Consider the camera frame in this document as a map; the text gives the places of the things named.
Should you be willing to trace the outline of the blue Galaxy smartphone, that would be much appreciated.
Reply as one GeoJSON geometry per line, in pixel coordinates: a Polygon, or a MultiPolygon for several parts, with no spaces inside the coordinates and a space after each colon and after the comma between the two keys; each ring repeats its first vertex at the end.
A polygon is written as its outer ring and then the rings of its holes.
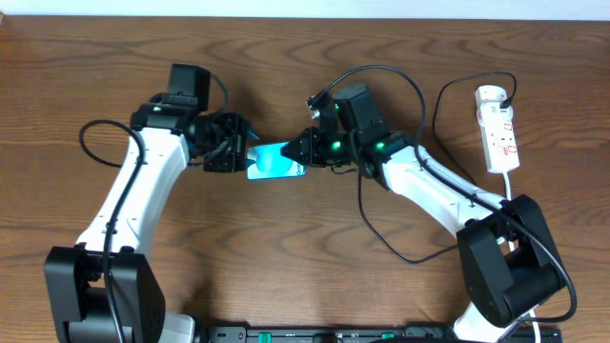
{"type": "Polygon", "coordinates": [[[304,166],[281,154],[287,142],[249,147],[247,149],[247,177],[249,180],[302,177],[304,166]]]}

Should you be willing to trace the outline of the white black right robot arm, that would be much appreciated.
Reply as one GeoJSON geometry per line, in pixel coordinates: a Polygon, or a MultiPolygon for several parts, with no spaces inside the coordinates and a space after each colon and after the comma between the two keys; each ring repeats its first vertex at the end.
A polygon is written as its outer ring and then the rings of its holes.
{"type": "Polygon", "coordinates": [[[283,156],[316,168],[355,164],[361,178],[409,199],[456,239],[470,298],[452,328],[458,339],[499,342],[518,325],[556,324],[574,313],[532,314],[574,290],[534,199],[488,192],[440,165],[415,138],[389,129],[365,85],[323,91],[307,105],[319,123],[288,142],[283,156]]]}

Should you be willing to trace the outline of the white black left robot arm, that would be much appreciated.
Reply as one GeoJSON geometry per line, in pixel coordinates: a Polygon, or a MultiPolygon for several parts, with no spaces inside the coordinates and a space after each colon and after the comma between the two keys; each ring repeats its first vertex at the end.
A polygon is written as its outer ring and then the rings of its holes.
{"type": "Polygon", "coordinates": [[[180,174],[246,170],[252,124],[207,111],[195,96],[159,93],[125,126],[125,160],[98,214],[71,247],[51,248],[44,273],[61,342],[204,342],[196,319],[166,308],[150,266],[153,238],[180,174]]]}

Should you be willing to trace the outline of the white USB charger adapter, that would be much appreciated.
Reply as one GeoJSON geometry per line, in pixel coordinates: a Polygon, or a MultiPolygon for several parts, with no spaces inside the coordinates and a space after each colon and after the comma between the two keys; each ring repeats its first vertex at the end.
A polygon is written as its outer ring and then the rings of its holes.
{"type": "Polygon", "coordinates": [[[477,120],[482,127],[499,122],[511,122],[513,108],[505,89],[494,85],[483,85],[475,91],[477,120]]]}

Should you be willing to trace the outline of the white power strip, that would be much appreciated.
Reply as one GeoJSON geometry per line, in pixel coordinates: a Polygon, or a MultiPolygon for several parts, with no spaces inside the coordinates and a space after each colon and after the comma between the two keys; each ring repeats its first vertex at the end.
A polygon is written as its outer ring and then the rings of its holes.
{"type": "Polygon", "coordinates": [[[513,109],[484,103],[477,111],[487,171],[510,172],[519,167],[519,153],[512,123],[513,109]]]}

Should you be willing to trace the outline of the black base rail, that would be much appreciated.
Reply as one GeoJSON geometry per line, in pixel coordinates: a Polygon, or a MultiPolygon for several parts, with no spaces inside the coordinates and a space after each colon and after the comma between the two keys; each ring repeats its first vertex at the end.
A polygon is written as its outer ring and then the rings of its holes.
{"type": "Polygon", "coordinates": [[[416,323],[403,327],[244,327],[197,329],[198,343],[364,343],[364,342],[540,342],[562,343],[560,329],[515,326],[508,330],[472,325],[416,323]]]}

